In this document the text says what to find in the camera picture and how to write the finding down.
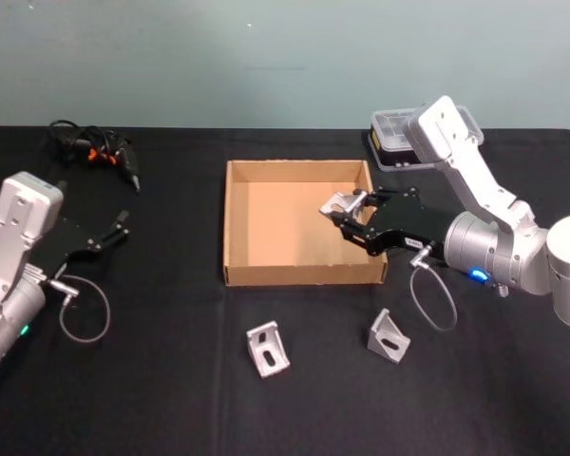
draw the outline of black tablecloth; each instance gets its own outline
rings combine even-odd
[[[499,299],[441,270],[460,321],[438,334],[410,300],[408,253],[390,256],[384,286],[224,286],[226,161],[366,158],[360,131],[127,132],[142,165],[138,197],[112,170],[46,167],[42,129],[0,128],[0,181],[21,169],[66,179],[62,213],[94,230],[131,212],[125,246],[71,269],[109,295],[107,337],[66,339],[53,296],[0,366],[0,454],[570,454],[570,329],[549,296]],[[570,214],[570,131],[485,136],[497,181],[540,225]],[[460,209],[438,174],[372,174]],[[445,322],[436,285],[420,283]],[[412,341],[399,366],[365,348],[383,307]],[[292,366],[261,380],[244,334],[273,319]]]

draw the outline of cardboard box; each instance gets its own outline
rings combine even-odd
[[[382,283],[369,256],[319,213],[335,193],[371,191],[365,161],[229,161],[224,277],[229,286]],[[370,216],[367,208],[361,216]]]

